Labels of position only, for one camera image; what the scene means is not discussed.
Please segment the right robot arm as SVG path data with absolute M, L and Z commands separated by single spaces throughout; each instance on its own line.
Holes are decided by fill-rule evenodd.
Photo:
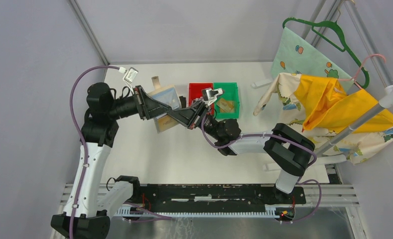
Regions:
M 216 120 L 203 102 L 169 110 L 167 115 L 188 129 L 200 128 L 207 142 L 221 154 L 265 153 L 279 167 L 273 198 L 286 203 L 306 169 L 316 160 L 315 145 L 288 125 L 277 123 L 270 131 L 243 133 L 236 119 Z

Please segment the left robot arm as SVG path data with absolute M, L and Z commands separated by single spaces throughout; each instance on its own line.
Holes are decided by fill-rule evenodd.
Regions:
M 98 198 L 102 172 L 119 129 L 117 121 L 136 114 L 150 120 L 172 109 L 153 99 L 141 86 L 132 91 L 131 96 L 115 99 L 106 83 L 88 88 L 89 108 L 83 126 L 78 128 L 82 145 L 77 174 L 63 212 L 51 219 L 51 226 L 68 239 L 106 238 L 111 218 L 122 204 L 141 198 L 139 179 L 123 175 L 115 179 L 104 197 Z

